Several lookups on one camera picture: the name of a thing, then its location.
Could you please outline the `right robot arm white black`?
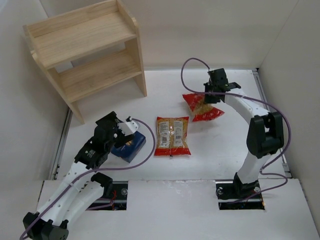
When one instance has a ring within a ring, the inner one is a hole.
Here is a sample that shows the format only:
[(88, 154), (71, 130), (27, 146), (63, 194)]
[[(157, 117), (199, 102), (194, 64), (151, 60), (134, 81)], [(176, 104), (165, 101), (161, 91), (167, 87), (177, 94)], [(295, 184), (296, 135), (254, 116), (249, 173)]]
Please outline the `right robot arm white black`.
[(204, 84), (204, 103), (223, 102), (232, 107), (248, 124), (248, 153), (232, 183), (217, 184), (216, 195), (221, 200), (244, 199), (260, 190), (258, 177), (267, 160), (284, 145), (283, 117), (257, 104), (245, 95), (236, 82), (229, 82), (223, 68), (208, 71)]

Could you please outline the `red pasta bag label side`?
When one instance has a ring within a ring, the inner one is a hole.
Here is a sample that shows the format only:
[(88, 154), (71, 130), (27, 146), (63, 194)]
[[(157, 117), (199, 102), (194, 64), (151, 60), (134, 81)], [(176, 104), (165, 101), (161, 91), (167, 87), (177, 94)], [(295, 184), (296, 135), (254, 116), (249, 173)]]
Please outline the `red pasta bag label side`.
[(191, 155), (187, 144), (189, 117), (156, 118), (155, 156)]

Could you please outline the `red pasta bag front side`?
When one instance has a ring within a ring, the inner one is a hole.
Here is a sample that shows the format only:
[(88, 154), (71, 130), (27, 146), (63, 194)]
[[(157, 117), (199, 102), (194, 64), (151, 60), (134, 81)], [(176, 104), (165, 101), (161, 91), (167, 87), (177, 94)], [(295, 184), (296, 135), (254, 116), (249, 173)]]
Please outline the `red pasta bag front side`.
[(225, 114), (224, 111), (212, 106), (209, 103), (205, 103), (205, 96), (203, 94), (183, 94), (182, 98), (188, 105), (192, 115), (192, 122), (212, 121)]

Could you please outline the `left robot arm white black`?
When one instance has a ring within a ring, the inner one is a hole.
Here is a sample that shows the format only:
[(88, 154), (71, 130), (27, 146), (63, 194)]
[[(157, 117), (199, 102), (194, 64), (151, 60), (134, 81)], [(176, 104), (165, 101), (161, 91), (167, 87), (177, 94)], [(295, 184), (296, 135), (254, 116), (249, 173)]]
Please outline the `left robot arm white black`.
[(99, 168), (108, 159), (111, 149), (122, 147), (134, 139), (139, 125), (132, 117), (122, 121), (112, 111), (96, 121), (93, 136), (82, 146), (74, 162), (47, 202), (23, 218), (25, 240), (65, 240), (68, 225), (96, 199), (108, 197), (113, 179)]

